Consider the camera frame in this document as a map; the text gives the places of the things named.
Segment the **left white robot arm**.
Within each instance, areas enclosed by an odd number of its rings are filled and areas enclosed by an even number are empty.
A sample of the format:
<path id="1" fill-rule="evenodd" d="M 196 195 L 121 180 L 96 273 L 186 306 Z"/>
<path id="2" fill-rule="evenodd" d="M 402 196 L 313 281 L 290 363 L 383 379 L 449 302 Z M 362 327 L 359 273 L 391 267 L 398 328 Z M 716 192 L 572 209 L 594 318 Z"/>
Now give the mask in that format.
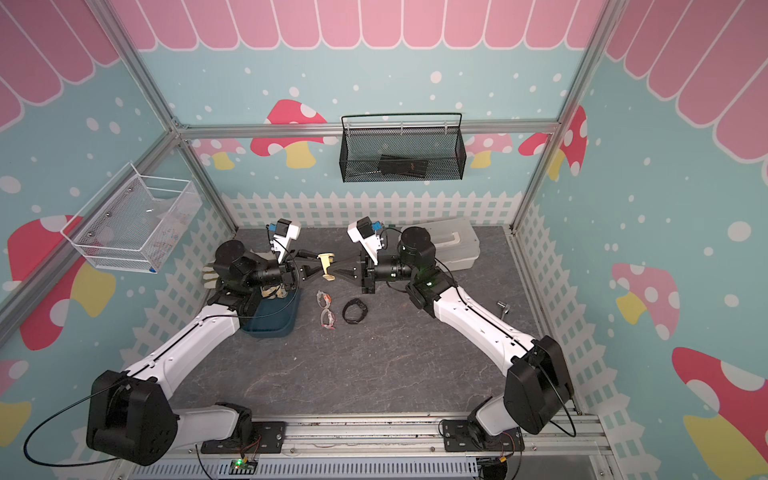
<path id="1" fill-rule="evenodd" d="M 317 254 L 291 253 L 277 241 L 267 257 L 239 240 L 221 244 L 203 269 L 213 292 L 200 313 L 145 358 L 93 382 L 87 446 L 143 466 L 170 450 L 211 441 L 245 450 L 252 442 L 249 408 L 221 402 L 174 410 L 169 401 L 203 359 L 253 319 L 266 292 L 293 292 L 321 269 Z"/>

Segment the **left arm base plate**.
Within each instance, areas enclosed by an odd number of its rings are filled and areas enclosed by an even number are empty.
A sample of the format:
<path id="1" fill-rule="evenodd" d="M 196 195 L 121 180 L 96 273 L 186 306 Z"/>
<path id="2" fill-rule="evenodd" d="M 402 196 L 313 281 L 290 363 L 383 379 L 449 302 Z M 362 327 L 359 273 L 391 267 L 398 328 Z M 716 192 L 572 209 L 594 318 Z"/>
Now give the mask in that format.
<path id="1" fill-rule="evenodd" d="M 286 439 L 287 423 L 281 421 L 252 422 L 244 433 L 235 433 L 224 440 L 209 440 L 202 444 L 203 454 L 279 454 Z"/>

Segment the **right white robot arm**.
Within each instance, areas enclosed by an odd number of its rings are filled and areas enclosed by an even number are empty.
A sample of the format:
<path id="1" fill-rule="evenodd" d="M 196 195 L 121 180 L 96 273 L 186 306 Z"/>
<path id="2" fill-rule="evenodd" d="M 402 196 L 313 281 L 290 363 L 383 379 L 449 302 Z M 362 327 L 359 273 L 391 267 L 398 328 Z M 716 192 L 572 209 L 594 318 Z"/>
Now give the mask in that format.
<path id="1" fill-rule="evenodd" d="M 385 230 L 368 217 L 349 224 L 347 234 L 359 244 L 360 255 L 334 261 L 329 273 L 358 284 L 365 294 L 374 293 L 379 282 L 404 282 L 403 291 L 417 309 L 462 334 L 505 376 L 503 393 L 471 413 L 473 428 L 491 437 L 515 428 L 540 433 L 574 395 L 560 344 L 513 328 L 472 299 L 438 259 L 426 229 L 411 226 L 400 232 L 392 253 L 383 250 Z"/>

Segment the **black watch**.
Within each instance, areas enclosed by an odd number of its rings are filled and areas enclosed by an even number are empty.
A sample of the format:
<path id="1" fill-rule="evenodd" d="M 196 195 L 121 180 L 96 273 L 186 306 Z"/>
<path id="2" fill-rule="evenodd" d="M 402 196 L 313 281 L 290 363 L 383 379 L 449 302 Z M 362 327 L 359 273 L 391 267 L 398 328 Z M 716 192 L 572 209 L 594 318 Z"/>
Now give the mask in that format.
<path id="1" fill-rule="evenodd" d="M 369 308 L 360 298 L 350 299 L 342 309 L 342 318 L 347 324 L 357 325 L 368 315 Z"/>

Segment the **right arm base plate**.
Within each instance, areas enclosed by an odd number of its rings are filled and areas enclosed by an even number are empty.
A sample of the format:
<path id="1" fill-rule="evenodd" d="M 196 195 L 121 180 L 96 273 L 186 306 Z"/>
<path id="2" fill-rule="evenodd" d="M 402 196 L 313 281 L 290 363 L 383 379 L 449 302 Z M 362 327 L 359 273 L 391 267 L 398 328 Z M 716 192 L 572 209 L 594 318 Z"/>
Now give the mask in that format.
<path id="1" fill-rule="evenodd" d="M 525 450 L 519 428 L 491 436 L 476 422 L 442 419 L 438 423 L 438 433 L 443 439 L 446 452 L 490 452 L 513 455 Z"/>

